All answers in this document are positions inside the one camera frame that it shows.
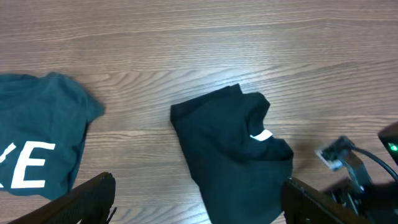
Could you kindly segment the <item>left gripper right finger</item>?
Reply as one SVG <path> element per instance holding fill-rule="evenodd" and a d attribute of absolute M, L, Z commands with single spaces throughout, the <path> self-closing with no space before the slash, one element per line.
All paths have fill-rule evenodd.
<path fill-rule="evenodd" d="M 281 208 L 287 224 L 369 224 L 367 219 L 296 178 L 284 182 Z"/>

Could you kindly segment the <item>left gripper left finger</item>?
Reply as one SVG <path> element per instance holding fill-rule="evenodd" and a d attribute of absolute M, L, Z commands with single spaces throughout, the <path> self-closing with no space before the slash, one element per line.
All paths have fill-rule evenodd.
<path fill-rule="evenodd" d="M 115 193 L 115 178 L 103 172 L 10 224 L 109 224 Z"/>

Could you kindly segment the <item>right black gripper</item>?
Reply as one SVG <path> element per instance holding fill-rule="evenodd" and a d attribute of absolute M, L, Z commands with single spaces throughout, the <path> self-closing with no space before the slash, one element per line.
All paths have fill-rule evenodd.
<path fill-rule="evenodd" d="M 363 197 L 366 196 L 365 187 L 372 184 L 371 178 L 360 180 L 359 184 L 356 180 L 345 178 L 325 188 L 323 193 L 357 215 L 369 215 L 370 211 L 365 207 Z"/>

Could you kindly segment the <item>plain black t-shirt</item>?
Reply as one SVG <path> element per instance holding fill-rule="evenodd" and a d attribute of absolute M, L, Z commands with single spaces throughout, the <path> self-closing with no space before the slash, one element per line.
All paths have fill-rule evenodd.
<path fill-rule="evenodd" d="M 170 120 L 212 223 L 271 223 L 293 151 L 263 121 L 270 107 L 239 85 L 172 105 Z"/>

